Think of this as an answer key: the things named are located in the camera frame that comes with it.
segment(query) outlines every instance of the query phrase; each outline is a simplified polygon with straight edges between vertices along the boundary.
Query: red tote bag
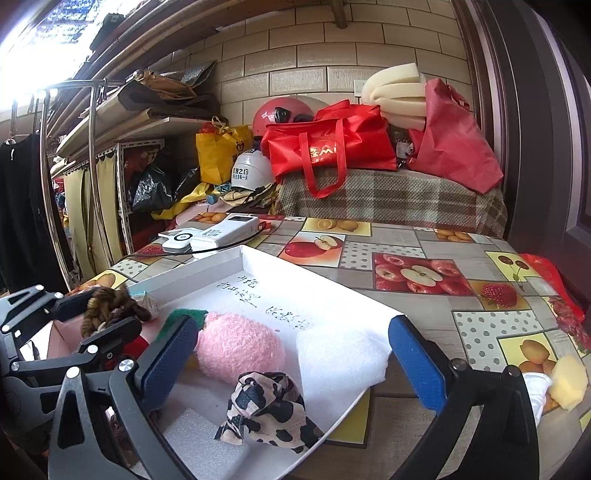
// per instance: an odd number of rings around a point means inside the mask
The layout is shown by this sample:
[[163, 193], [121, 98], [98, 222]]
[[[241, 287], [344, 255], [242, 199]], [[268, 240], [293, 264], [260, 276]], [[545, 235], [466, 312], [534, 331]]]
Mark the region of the red tote bag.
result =
[[[310, 193], [324, 198], [343, 185], [347, 167], [396, 170], [387, 128], [379, 106], [344, 100], [319, 110], [312, 122], [267, 125], [261, 150], [276, 177], [304, 170]], [[337, 182], [318, 191], [313, 166], [336, 166]]]
[[495, 187], [503, 172], [466, 100], [441, 79], [427, 82], [425, 97], [425, 131], [408, 131], [415, 149], [408, 168], [453, 180], [481, 194]]

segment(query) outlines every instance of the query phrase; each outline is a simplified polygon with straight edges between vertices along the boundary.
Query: black clothing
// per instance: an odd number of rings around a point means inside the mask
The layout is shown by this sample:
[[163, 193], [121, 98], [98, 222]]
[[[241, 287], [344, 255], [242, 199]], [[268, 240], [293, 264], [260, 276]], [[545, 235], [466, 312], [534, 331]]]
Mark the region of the black clothing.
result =
[[[36, 284], [48, 291], [67, 291], [47, 226], [38, 152], [38, 135], [14, 145], [0, 145], [0, 274], [11, 293]], [[72, 255], [53, 193], [51, 200], [71, 270]]]

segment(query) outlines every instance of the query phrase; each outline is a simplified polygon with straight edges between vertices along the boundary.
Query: cow print fabric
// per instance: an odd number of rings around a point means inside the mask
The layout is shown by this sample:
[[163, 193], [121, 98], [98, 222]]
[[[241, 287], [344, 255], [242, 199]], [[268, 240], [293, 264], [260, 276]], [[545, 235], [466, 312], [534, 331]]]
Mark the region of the cow print fabric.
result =
[[306, 416], [304, 399], [294, 381], [281, 372], [248, 372], [238, 379], [228, 402], [228, 420], [216, 440], [240, 445], [247, 435], [260, 443], [309, 450], [324, 434]]

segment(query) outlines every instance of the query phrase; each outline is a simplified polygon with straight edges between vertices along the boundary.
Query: red helmet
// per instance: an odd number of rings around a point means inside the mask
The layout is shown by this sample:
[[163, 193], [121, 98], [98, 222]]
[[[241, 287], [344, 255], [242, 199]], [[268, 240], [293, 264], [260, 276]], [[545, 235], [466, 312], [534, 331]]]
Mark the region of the red helmet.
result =
[[262, 137], [268, 124], [292, 124], [299, 115], [306, 115], [306, 118], [300, 121], [311, 121], [314, 113], [297, 98], [274, 98], [257, 110], [252, 120], [252, 132], [255, 137]]

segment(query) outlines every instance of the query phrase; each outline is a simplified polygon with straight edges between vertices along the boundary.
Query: white tray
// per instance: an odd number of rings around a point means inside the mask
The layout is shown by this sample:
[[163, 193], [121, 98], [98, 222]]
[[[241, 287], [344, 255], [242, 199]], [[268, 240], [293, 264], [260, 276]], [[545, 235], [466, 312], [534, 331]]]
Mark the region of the white tray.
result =
[[[362, 322], [365, 333], [389, 349], [388, 325], [399, 314], [331, 280], [246, 246], [177, 267], [130, 288], [132, 294], [142, 291], [148, 292], [160, 306], [160, 318], [146, 324], [142, 331], [149, 342], [157, 336], [168, 314], [177, 308], [239, 313], [264, 323], [281, 337], [287, 354], [285, 373], [298, 386], [301, 386], [295, 343], [298, 330], [326, 325], [359, 329]], [[222, 424], [234, 388], [235, 385], [186, 369], [167, 405], [179, 410], [192, 408], [212, 423]], [[282, 478], [331, 434], [363, 394], [363, 391], [349, 391], [308, 399], [302, 391], [308, 416], [325, 432], [321, 441], [298, 455], [288, 449], [247, 440], [250, 454], [232, 479]]]

